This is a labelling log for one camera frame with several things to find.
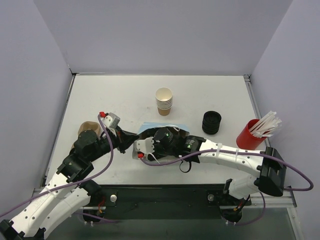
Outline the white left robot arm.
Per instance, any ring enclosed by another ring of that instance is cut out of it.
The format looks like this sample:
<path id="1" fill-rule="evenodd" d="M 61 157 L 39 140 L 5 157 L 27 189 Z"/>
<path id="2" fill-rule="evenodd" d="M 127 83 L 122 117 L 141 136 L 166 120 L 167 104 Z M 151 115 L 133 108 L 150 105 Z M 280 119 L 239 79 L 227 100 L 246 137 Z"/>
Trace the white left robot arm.
<path id="1" fill-rule="evenodd" d="M 82 131 L 45 188 L 25 201 L 19 214 L 1 221 L 2 236 L 6 240 L 43 240 L 50 227 L 55 228 L 80 207 L 100 203 L 101 186 L 89 176 L 93 162 L 112 155 L 114 149 L 124 153 L 138 138 L 120 127 L 114 132 L 105 130 L 105 137 L 92 129 Z"/>

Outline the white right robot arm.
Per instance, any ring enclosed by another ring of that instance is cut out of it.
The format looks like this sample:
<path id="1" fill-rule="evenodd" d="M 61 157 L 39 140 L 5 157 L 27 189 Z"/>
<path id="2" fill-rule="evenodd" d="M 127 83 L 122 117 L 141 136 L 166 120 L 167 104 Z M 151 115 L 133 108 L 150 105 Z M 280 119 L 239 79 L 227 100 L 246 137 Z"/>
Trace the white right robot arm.
<path id="1" fill-rule="evenodd" d="M 155 131 L 153 147 L 158 158 L 177 157 L 190 164 L 216 164 L 247 173 L 245 178 L 226 181 L 221 197 L 227 204 L 257 192 L 273 197 L 281 197 L 284 193 L 287 168 L 273 147 L 267 147 L 264 151 L 244 150 L 203 137 L 182 136 L 168 127 Z"/>

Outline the light blue paper bag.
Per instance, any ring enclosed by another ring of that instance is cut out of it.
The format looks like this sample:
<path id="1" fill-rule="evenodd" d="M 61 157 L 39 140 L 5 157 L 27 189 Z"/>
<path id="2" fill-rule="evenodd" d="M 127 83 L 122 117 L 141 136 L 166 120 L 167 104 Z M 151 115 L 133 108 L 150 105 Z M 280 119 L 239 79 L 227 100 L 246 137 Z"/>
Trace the light blue paper bag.
<path id="1" fill-rule="evenodd" d="M 184 131 L 185 137 L 187 137 L 190 134 L 189 128 L 184 124 L 169 124 L 169 123 L 159 123 L 159 122 L 144 122 L 142 126 L 139 129 L 138 140 L 144 140 L 149 137 L 154 137 L 154 134 L 156 132 L 156 129 L 161 127 L 171 127 L 175 129 L 176 131 Z M 148 153 L 144 155 L 143 153 L 138 154 L 139 159 L 143 163 L 145 163 L 148 166 L 168 166 L 175 164 L 180 161 L 180 155 L 178 157 L 174 156 L 166 156 L 164 158 L 161 158 L 159 160 L 156 159 L 156 157 L 153 155 L 153 153 Z"/>

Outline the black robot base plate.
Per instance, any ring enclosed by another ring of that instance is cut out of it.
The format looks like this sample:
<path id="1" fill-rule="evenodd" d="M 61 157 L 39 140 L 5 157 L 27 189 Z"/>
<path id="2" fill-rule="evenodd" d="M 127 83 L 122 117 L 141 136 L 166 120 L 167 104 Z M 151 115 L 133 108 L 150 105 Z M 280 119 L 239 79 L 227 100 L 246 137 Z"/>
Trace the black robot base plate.
<path id="1" fill-rule="evenodd" d="M 224 184 L 114 184 L 102 185 L 84 213 L 112 221 L 213 220 L 221 214 L 242 217 L 248 197 L 227 194 Z"/>

